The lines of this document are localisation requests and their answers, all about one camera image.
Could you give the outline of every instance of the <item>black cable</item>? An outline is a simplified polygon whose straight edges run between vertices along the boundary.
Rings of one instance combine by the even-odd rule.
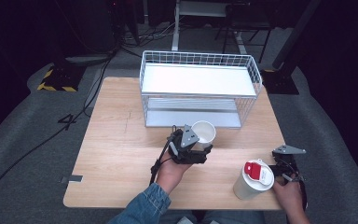
[[[101,88],[102,82],[103,82],[103,74],[106,70],[107,65],[110,63],[110,61],[112,60],[113,57],[111,57],[108,61],[105,62],[105,64],[103,65],[103,67],[101,68],[101,73],[100,76],[97,78],[97,80],[92,84],[91,89],[89,90],[89,94],[86,97],[86,100],[84,101],[83,104],[83,113],[87,116],[87,117],[91,117],[91,115],[86,113],[86,109],[90,106],[91,102],[94,100],[94,98],[97,96],[97,92],[98,89]],[[89,103],[86,104],[87,100],[89,99],[89,96],[92,92],[92,90],[94,89],[95,84],[98,82],[98,86],[97,89],[94,92],[94,95],[91,97],[91,100],[89,100]]]
[[[115,56],[116,54],[113,53],[110,55],[108,61],[103,65],[102,68],[102,75],[104,73],[104,71],[106,70],[107,65],[110,63],[110,61],[112,60],[112,58]],[[100,88],[102,83],[102,78],[100,78],[100,83],[98,85],[98,89]],[[5,177],[5,175],[11,170],[13,169],[14,166],[16,166],[20,161],[22,161],[24,158],[26,158],[28,155],[30,155],[31,153],[33,153],[34,151],[36,151],[37,149],[39,149],[40,147],[42,147],[43,145],[45,145],[48,141],[50,141],[51,139],[53,139],[55,136],[57,136],[59,133],[61,133],[63,130],[67,129],[69,127],[69,125],[71,125],[72,123],[74,123],[74,121],[76,121],[76,119],[82,114],[84,113],[84,111],[90,106],[92,100],[95,98],[97,92],[95,92],[95,94],[93,95],[91,101],[89,101],[89,103],[86,106],[83,106],[83,109],[75,116],[74,119],[70,120],[66,125],[64,125],[62,128],[60,128],[56,133],[54,133],[51,137],[49,137],[48,139],[46,139],[45,141],[43,141],[42,143],[40,143],[39,145],[37,145],[36,147],[32,148],[31,150],[29,150],[27,153],[25,153],[24,155],[22,155],[19,159],[17,159],[12,165],[10,165],[1,175],[0,175],[0,181]]]

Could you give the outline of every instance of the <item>wire rack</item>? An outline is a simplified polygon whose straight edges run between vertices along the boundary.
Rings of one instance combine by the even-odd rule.
[[[146,127],[208,120],[240,128],[262,88],[250,55],[144,51],[140,89]]]

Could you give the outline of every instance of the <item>wrist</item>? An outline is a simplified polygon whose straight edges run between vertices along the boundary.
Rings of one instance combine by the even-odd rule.
[[[167,193],[171,194],[171,192],[178,185],[179,181],[172,180],[166,176],[160,177],[158,176],[156,183]]]

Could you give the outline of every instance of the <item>denim sleeve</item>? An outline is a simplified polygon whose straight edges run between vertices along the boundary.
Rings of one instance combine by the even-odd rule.
[[[171,204],[168,194],[156,183],[138,194],[123,212],[108,223],[158,223]]]

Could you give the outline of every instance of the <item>white cup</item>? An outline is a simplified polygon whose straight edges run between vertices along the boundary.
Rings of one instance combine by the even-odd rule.
[[[272,170],[260,159],[248,162],[255,162],[261,166],[259,179],[253,179],[246,174],[246,164],[242,166],[240,176],[234,184],[234,193],[239,199],[252,199],[259,193],[270,189],[274,184],[274,174]]]
[[[193,132],[199,137],[199,141],[193,146],[192,150],[202,150],[206,147],[210,146],[216,137],[216,129],[212,125],[212,123],[199,120],[195,122],[191,129]]]

